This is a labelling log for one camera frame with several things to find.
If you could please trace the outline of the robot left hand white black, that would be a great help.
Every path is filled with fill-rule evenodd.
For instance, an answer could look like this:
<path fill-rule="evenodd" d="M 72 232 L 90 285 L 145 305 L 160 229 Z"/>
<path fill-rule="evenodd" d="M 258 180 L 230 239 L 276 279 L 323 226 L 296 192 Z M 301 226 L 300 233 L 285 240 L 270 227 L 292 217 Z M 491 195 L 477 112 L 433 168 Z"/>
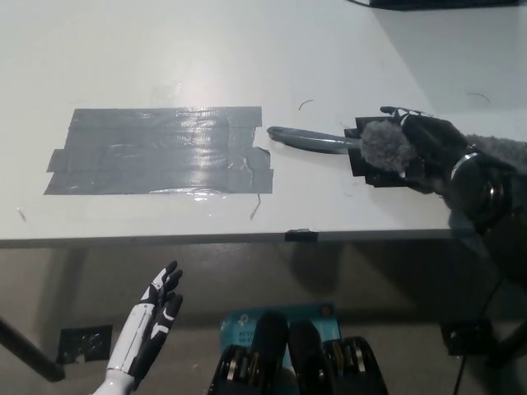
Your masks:
<path fill-rule="evenodd" d="M 176 261 L 156 275 L 133 306 L 110 357 L 108 370 L 120 371 L 140 383 L 166 342 L 183 303 L 175 289 L 183 272 Z"/>

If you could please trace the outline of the robot right hand white black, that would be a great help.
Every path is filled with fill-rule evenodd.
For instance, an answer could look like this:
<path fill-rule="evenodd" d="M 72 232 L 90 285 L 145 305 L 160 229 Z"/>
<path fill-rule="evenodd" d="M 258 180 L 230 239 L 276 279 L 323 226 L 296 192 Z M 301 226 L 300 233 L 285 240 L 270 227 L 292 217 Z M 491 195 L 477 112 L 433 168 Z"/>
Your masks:
<path fill-rule="evenodd" d="M 450 121 L 415 109 L 382 106 L 380 112 L 402 128 L 421 161 L 422 171 L 409 179 L 440 195 L 447 194 L 453 169 L 473 151 L 466 136 Z"/>

